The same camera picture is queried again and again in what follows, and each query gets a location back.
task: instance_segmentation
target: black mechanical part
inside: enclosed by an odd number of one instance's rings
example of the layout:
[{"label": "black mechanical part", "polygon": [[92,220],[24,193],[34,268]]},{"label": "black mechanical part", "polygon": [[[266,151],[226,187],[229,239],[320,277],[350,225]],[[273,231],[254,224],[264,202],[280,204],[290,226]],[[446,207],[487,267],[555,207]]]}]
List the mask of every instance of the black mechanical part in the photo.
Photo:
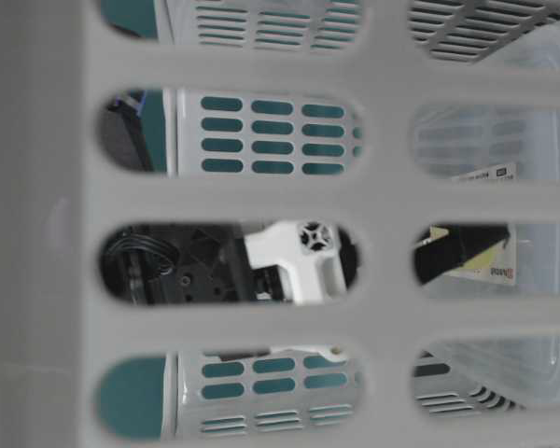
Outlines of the black mechanical part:
[{"label": "black mechanical part", "polygon": [[[102,256],[105,283],[117,297],[145,304],[257,300],[245,240],[233,226],[156,225],[131,231],[133,237],[129,230],[115,235]],[[148,242],[150,250],[137,247],[139,242]],[[154,247],[154,242],[161,244]]]},{"label": "black mechanical part", "polygon": [[361,266],[361,260],[357,246],[353,244],[348,233],[339,229],[338,234],[340,237],[339,256],[343,266],[344,282],[346,283],[346,288],[350,289],[357,280],[358,268]]},{"label": "black mechanical part", "polygon": [[[130,96],[141,100],[137,92]],[[119,166],[132,171],[154,171],[143,125],[135,108],[122,100],[113,100],[102,112],[100,136],[105,152]]]},{"label": "black mechanical part", "polygon": [[460,268],[470,259],[511,237],[506,224],[440,224],[436,227],[448,230],[448,235],[414,250],[413,265],[421,285]]},{"label": "black mechanical part", "polygon": [[280,280],[280,268],[278,266],[270,266],[266,268],[256,269],[253,272],[255,278],[255,292],[259,299],[265,297],[270,301],[284,301],[285,291],[282,288]]},{"label": "black mechanical part", "polygon": [[209,357],[219,357],[220,361],[237,361],[240,359],[249,359],[252,357],[266,357],[271,353],[269,349],[255,350],[252,352],[227,352],[227,353],[206,353]]}]

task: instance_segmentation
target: sticker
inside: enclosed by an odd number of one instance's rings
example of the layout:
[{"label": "sticker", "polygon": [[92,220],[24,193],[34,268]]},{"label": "sticker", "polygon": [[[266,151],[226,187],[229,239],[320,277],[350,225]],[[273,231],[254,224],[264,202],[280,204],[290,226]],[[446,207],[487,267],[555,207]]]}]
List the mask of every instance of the sticker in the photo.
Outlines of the sticker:
[{"label": "sticker", "polygon": [[[498,182],[513,181],[516,179],[516,164],[507,163],[491,166],[472,173],[453,177],[455,182]],[[445,236],[446,229],[434,228],[430,235],[436,238]],[[513,287],[516,285],[516,229],[510,224],[511,237],[494,245],[489,250],[482,252],[474,259],[470,259],[461,268],[448,272],[446,275],[458,278],[467,278],[496,285]]]}]

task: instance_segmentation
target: white plastic bin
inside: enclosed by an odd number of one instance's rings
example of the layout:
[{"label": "white plastic bin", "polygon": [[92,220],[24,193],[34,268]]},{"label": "white plastic bin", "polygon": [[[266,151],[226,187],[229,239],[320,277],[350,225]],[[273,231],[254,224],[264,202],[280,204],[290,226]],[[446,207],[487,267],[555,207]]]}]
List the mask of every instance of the white plastic bin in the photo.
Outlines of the white plastic bin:
[{"label": "white plastic bin", "polygon": [[[480,64],[560,70],[560,22],[524,36]],[[520,180],[560,182],[560,110],[427,107],[414,126],[413,141],[416,162],[433,174],[455,176],[515,163]],[[427,285],[426,293],[432,299],[560,294],[560,224],[518,224],[516,230],[515,286],[444,275]],[[428,351],[524,406],[560,402],[560,335],[436,343]]]}]

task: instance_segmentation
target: vent slot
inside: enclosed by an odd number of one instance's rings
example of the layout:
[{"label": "vent slot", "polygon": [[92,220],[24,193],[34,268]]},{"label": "vent slot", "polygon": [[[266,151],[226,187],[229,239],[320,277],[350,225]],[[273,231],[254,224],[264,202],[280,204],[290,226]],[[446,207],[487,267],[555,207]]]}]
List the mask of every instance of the vent slot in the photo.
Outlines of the vent slot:
[{"label": "vent slot", "polygon": [[413,39],[435,59],[476,63],[545,24],[560,21],[560,5],[524,0],[413,0]]},{"label": "vent slot", "polygon": [[252,169],[258,175],[290,175],[294,166],[287,161],[256,161]]},{"label": "vent slot", "polygon": [[312,375],[305,378],[304,386],[307,389],[321,389],[341,387],[346,385],[347,379],[344,373],[326,373],[323,375]]},{"label": "vent slot", "polygon": [[309,418],[317,427],[340,424],[351,415],[353,415],[353,407],[350,404],[318,406],[309,409]]},{"label": "vent slot", "polygon": [[292,371],[295,368],[295,361],[290,357],[260,359],[253,363],[255,373],[273,373],[277,371]]},{"label": "vent slot", "polygon": [[278,394],[290,392],[296,387],[292,378],[281,378],[277,380],[261,380],[253,384],[253,391],[258,395]]},{"label": "vent slot", "polygon": [[306,357],[303,360],[303,365],[307,369],[332,369],[342,367],[345,364],[346,361],[330,361],[322,356]]},{"label": "vent slot", "polygon": [[259,413],[255,416],[256,428],[260,432],[288,431],[303,429],[298,411],[278,411]]},{"label": "vent slot", "polygon": [[201,432],[204,436],[223,437],[246,434],[246,422],[242,415],[203,420]]},{"label": "vent slot", "polygon": [[240,362],[220,362],[217,364],[206,364],[202,367],[202,374],[205,378],[239,376],[244,371],[245,366]]},{"label": "vent slot", "polygon": [[241,397],[245,387],[240,383],[227,383],[224,385],[206,385],[202,389],[204,399],[235,399]]}]

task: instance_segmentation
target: plastic laundry basket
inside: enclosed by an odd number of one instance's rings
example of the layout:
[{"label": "plastic laundry basket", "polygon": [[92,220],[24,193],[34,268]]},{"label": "plastic laundry basket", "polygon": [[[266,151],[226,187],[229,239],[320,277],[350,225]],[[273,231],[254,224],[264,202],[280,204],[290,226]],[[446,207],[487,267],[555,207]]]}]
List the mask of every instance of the plastic laundry basket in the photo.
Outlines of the plastic laundry basket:
[{"label": "plastic laundry basket", "polygon": [[358,361],[328,358],[314,347],[230,360],[183,351],[166,359],[162,436],[222,437],[339,424],[356,410],[360,382]]},{"label": "plastic laundry basket", "polygon": [[156,2],[162,41],[177,45],[324,52],[345,49],[362,19],[358,0]]},{"label": "plastic laundry basket", "polygon": [[[560,22],[526,35],[481,64],[560,69]],[[515,163],[522,180],[560,181],[560,110],[433,107],[420,114],[413,133],[416,161],[435,174],[460,175]],[[428,285],[427,293],[436,299],[489,293],[560,294],[560,224],[517,225],[516,230],[516,286],[445,275]],[[560,402],[560,336],[437,343],[429,351],[524,406]]]}]

